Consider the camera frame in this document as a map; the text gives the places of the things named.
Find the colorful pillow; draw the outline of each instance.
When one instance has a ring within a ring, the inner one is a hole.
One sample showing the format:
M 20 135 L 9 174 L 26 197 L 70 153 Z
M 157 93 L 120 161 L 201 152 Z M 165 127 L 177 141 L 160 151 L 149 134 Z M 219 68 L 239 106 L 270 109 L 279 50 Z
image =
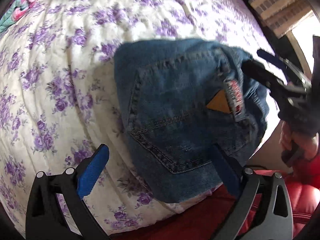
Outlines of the colorful pillow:
M 14 0 L 0 20 L 0 33 L 17 22 L 38 0 Z

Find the metal screw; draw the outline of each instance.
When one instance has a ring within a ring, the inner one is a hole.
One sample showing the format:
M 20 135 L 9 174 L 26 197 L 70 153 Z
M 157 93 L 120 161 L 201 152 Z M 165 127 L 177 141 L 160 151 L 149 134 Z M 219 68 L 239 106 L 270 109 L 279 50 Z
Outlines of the metal screw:
M 70 175 L 70 174 L 72 174 L 74 171 L 75 171 L 74 168 L 68 168 L 68 169 L 66 169 L 66 174 Z
M 248 174 L 248 175 L 253 174 L 253 170 L 251 168 L 245 168 L 244 172 L 245 172 L 245 174 Z
M 42 178 L 43 175 L 44 175 L 43 171 L 39 171 L 37 173 L 37 178 Z
M 282 178 L 282 175 L 281 175 L 281 173 L 279 173 L 279 172 L 275 172 L 275 177 L 278 178 L 278 179 L 281 179 L 281 178 Z

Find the red label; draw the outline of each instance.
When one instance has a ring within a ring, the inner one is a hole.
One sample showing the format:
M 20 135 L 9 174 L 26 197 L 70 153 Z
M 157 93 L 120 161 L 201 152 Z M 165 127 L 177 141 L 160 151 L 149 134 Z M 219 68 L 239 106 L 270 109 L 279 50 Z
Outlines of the red label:
M 236 80 L 226 82 L 230 108 L 233 114 L 240 114 L 243 109 L 242 90 Z

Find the human hand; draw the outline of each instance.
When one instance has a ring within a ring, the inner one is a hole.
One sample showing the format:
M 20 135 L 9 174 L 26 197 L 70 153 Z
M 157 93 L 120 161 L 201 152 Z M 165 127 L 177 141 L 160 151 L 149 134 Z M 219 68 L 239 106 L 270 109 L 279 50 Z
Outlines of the human hand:
M 292 132 L 290 126 L 283 122 L 281 127 L 280 145 L 283 150 L 292 150 L 292 141 L 304 150 L 304 157 L 307 160 L 312 160 L 318 153 L 319 134 L 314 137 L 304 135 L 297 132 Z

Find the window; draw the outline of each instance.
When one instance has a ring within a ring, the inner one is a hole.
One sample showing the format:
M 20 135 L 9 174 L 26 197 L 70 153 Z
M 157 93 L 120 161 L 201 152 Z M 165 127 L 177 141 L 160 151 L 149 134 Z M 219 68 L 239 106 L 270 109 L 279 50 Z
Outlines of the window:
M 315 14 L 304 19 L 299 25 L 297 25 L 293 30 L 292 34 L 298 41 L 298 44 L 303 51 L 304 56 L 308 62 L 311 73 L 313 72 L 313 41 L 312 36 L 320 36 L 320 22 Z

